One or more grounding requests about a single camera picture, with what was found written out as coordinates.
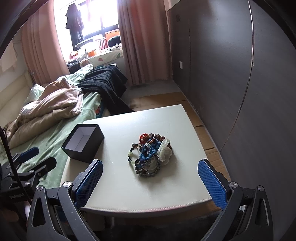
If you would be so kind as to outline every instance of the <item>pile of jewelry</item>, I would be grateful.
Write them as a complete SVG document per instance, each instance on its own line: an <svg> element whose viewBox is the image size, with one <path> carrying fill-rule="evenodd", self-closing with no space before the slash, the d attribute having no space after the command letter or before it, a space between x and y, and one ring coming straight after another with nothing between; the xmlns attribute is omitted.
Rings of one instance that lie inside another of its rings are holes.
<svg viewBox="0 0 296 241"><path fill-rule="evenodd" d="M133 161L132 152L139 148L139 158ZM135 164L136 174L141 177L153 177L159 171L160 166L166 165L172 155L170 140L159 134L142 134L139 143L133 143L128 153L128 161Z"/></svg>

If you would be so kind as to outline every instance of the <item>silver bolt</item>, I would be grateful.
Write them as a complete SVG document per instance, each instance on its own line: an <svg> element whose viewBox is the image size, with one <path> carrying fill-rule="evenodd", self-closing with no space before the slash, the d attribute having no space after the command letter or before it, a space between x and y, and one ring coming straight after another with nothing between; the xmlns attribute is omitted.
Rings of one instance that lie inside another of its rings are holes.
<svg viewBox="0 0 296 241"><path fill-rule="evenodd" d="M258 186L258 190L263 192L264 191L264 187L263 186Z"/></svg>
<svg viewBox="0 0 296 241"><path fill-rule="evenodd" d="M71 182L65 182L65 183L63 184L63 186L64 186L65 188L68 188L68 187L70 187L71 185L72 185Z"/></svg>
<svg viewBox="0 0 296 241"><path fill-rule="evenodd" d="M42 185L40 185L40 186L38 186L38 187L36 188L37 191L41 191L42 189L43 189L43 186L42 186Z"/></svg>
<svg viewBox="0 0 296 241"><path fill-rule="evenodd" d="M238 187L238 184L236 182L231 182L230 183L230 186L233 187L233 188L237 188Z"/></svg>

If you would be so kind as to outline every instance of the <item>black box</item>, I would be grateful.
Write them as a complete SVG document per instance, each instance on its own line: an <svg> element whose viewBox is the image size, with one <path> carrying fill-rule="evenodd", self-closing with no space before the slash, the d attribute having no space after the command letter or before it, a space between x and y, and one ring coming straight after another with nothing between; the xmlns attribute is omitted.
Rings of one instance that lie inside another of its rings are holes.
<svg viewBox="0 0 296 241"><path fill-rule="evenodd" d="M97 124L77 124L62 145L70 158L91 163L104 135Z"/></svg>

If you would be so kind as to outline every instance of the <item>pink curtain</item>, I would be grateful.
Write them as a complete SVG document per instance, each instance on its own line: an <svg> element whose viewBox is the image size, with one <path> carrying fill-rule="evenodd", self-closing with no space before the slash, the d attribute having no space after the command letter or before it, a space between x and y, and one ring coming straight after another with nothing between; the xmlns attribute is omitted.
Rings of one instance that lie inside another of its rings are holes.
<svg viewBox="0 0 296 241"><path fill-rule="evenodd" d="M170 79L170 43L163 0L118 0L118 20L129 83Z"/></svg>
<svg viewBox="0 0 296 241"><path fill-rule="evenodd" d="M25 60L40 85L69 74L57 37L53 4L49 0L22 27Z"/></svg>

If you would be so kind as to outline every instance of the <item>white table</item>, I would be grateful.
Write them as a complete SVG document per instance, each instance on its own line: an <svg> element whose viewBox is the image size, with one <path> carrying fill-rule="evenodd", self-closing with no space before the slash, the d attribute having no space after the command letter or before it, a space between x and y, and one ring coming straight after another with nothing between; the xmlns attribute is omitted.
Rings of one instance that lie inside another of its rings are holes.
<svg viewBox="0 0 296 241"><path fill-rule="evenodd" d="M83 209L111 216L151 217L181 212L211 200L197 172L197 164L206 154L182 105L84 123L99 124L105 139L96 154L103 162L103 175ZM154 177L145 178L136 174L127 154L142 133L150 132L167 137L173 155ZM61 184L73 181L87 166L69 158Z"/></svg>

